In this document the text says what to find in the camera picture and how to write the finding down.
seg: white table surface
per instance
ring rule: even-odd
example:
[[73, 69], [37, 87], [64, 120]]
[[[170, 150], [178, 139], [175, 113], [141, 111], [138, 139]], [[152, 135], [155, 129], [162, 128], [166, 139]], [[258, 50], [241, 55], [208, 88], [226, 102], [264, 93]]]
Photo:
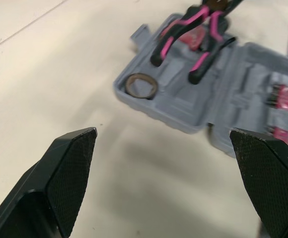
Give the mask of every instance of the white table surface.
[[[0, 203], [53, 139], [95, 126], [73, 238], [256, 236], [236, 160], [210, 145], [207, 129], [169, 128], [112, 90], [135, 55], [129, 36], [194, 3], [0, 0]], [[245, 0], [230, 18], [242, 43], [286, 54], [288, 0]]]

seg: textured gripper pad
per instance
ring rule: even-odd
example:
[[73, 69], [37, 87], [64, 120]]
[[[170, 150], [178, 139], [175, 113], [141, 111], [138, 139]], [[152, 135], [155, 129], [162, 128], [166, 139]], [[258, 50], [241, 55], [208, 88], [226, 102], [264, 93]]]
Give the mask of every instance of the textured gripper pad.
[[272, 238], [288, 228], [288, 170], [263, 141], [246, 133], [230, 134], [248, 195]]
[[47, 188], [48, 200], [65, 238], [71, 235], [85, 194], [95, 138], [92, 130], [71, 141]]

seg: tool case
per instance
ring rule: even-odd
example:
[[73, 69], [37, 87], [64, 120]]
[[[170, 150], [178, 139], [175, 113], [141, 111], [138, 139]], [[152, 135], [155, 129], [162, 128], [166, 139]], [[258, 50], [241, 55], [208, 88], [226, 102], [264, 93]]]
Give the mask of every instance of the tool case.
[[[229, 132], [233, 127], [260, 133], [278, 128], [288, 134], [288, 110], [267, 104], [275, 85], [288, 87], [288, 57], [254, 43], [234, 43], [220, 52], [202, 81], [193, 85], [188, 73], [202, 53], [177, 40], [160, 67], [151, 65], [149, 59], [161, 32], [181, 17], [172, 14], [153, 35], [142, 25], [131, 36], [139, 52], [114, 81], [118, 99], [185, 133], [212, 124], [211, 144], [232, 157]], [[156, 79], [154, 98], [138, 99], [126, 93], [126, 80], [134, 73]]]

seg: pliers handle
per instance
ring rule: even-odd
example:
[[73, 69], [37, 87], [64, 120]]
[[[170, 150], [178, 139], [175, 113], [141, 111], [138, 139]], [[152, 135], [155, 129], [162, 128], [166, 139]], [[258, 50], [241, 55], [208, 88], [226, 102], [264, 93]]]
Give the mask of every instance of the pliers handle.
[[201, 25], [208, 18], [209, 10], [206, 5], [188, 8], [186, 14], [160, 39], [150, 58], [150, 62], [154, 66], [159, 67], [174, 42], [186, 32]]
[[189, 81], [198, 84], [208, 71], [219, 51], [225, 45], [224, 33], [229, 27], [225, 16], [235, 9], [243, 0], [231, 0], [225, 11], [213, 11], [207, 5], [208, 0], [203, 0], [201, 6], [191, 6], [185, 15], [173, 25], [168, 32], [160, 39], [153, 51], [150, 62], [159, 67], [166, 58], [170, 47], [186, 32], [201, 25], [210, 16], [209, 44], [205, 53], [200, 57], [189, 73]]
[[220, 11], [215, 11], [210, 16], [207, 50], [198, 59], [188, 75], [192, 84], [199, 84], [208, 69], [212, 66], [220, 50], [225, 46], [224, 33], [229, 28], [228, 20]]

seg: brown tape roll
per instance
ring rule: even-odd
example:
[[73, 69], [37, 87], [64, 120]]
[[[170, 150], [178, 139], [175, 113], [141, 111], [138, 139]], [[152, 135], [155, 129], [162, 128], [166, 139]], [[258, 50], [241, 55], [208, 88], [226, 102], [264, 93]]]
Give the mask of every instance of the brown tape roll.
[[[147, 96], [139, 96], [139, 95], [136, 95], [132, 89], [131, 89], [131, 86], [132, 84], [137, 80], [137, 79], [140, 79], [140, 80], [143, 80], [147, 83], [149, 83], [151, 86], [152, 86], [152, 89], [150, 91], [150, 93], [147, 95]], [[157, 93], [157, 89], [158, 89], [158, 83], [157, 81], [147, 75], [147, 74], [144, 74], [144, 73], [135, 73], [135, 74], [131, 74], [128, 79], [126, 80], [126, 84], [125, 84], [125, 90], [126, 92], [131, 95], [132, 97], [134, 98], [140, 98], [140, 99], [150, 99], [152, 97], [155, 96], [155, 94]]]

